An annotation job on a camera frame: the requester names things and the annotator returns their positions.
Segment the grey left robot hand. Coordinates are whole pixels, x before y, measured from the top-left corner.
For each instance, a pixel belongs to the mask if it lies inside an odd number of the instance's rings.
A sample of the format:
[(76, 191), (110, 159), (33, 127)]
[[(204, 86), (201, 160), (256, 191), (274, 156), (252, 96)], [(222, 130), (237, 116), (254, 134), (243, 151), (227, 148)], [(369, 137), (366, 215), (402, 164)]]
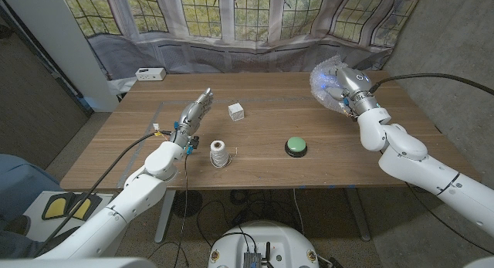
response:
[(207, 88), (199, 98), (184, 108), (178, 119), (178, 128), (171, 134), (170, 141), (184, 148), (190, 137), (199, 129), (201, 120), (210, 111), (213, 93)]

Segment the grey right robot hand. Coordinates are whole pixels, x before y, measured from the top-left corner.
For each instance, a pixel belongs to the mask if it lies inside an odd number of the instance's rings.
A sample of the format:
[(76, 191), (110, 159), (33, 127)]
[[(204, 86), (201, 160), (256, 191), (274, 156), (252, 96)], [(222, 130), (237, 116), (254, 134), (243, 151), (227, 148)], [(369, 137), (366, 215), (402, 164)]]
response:
[(380, 107), (370, 93), (372, 83), (362, 71), (345, 67), (336, 69), (335, 74), (337, 85), (326, 87), (325, 91), (333, 99), (343, 103), (346, 113), (358, 117), (368, 110)]

